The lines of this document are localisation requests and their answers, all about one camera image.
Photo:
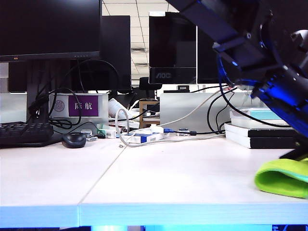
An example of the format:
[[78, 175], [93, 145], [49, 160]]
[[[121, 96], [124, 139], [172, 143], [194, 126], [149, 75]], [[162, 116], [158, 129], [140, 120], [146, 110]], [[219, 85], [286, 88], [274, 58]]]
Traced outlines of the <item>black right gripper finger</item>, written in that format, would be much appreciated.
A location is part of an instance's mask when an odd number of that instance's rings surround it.
[[296, 159], [305, 159], [308, 157], [308, 138], [303, 135], [296, 135], [295, 137], [295, 145], [296, 145]]
[[280, 159], [291, 159], [299, 161], [301, 160], [301, 144], [296, 143], [296, 148], [282, 156], [279, 157]]

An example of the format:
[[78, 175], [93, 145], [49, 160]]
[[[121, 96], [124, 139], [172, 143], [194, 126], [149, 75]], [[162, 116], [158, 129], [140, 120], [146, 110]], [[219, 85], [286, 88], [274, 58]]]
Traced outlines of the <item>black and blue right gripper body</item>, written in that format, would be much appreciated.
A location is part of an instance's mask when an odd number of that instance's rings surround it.
[[255, 85], [252, 97], [304, 136], [308, 135], [308, 79], [290, 67], [266, 73]]

